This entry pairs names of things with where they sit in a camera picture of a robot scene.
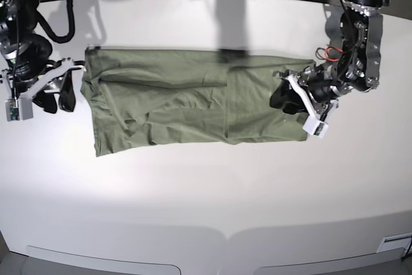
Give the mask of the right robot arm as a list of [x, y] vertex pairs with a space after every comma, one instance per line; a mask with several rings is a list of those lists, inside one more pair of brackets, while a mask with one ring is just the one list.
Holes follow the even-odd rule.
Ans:
[[32, 118], [34, 105], [51, 114], [59, 109], [75, 109], [72, 73], [83, 69], [84, 62], [50, 59], [53, 43], [68, 43], [75, 35], [73, 0], [66, 0], [66, 35], [57, 35], [52, 30], [37, 9], [40, 2], [1, 0], [1, 56], [8, 66], [1, 70], [1, 84], [7, 91], [8, 121]]

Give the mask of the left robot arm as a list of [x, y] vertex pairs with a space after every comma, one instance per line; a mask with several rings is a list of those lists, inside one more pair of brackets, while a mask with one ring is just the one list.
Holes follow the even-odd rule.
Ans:
[[339, 97], [351, 90], [368, 92], [379, 85], [381, 8], [390, 0], [339, 0], [341, 45], [332, 59], [324, 50], [324, 64], [302, 71], [280, 73], [282, 82], [270, 98], [270, 107], [289, 115], [314, 111], [325, 121]]

